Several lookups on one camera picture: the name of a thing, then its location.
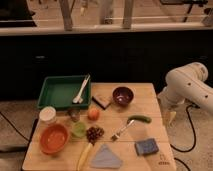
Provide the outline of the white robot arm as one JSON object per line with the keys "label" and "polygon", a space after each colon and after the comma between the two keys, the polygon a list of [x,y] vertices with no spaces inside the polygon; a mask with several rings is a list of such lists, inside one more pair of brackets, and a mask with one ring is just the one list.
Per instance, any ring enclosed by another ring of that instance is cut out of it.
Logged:
{"label": "white robot arm", "polygon": [[186,99],[213,114],[213,88],[205,84],[207,78],[208,69],[200,62],[174,68],[166,74],[166,86],[157,95],[165,126],[175,118],[175,108]]}

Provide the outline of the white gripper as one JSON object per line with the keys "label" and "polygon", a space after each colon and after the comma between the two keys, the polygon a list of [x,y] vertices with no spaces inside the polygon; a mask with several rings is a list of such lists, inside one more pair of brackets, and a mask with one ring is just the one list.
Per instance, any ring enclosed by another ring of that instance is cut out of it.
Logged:
{"label": "white gripper", "polygon": [[163,124],[169,126],[176,117],[176,112],[173,110],[184,103],[184,98],[171,88],[164,87],[157,95],[157,99],[163,114]]}

